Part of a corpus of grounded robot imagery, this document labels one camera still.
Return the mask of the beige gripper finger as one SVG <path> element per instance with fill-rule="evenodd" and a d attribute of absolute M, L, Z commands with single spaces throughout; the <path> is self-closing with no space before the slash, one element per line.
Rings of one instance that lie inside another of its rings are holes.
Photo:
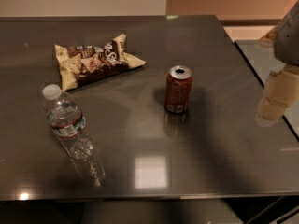
<path fill-rule="evenodd" d="M 271 71 L 257 107 L 256 123 L 261 127 L 272 126 L 298 99 L 299 67 L 286 64 L 279 72 Z"/>

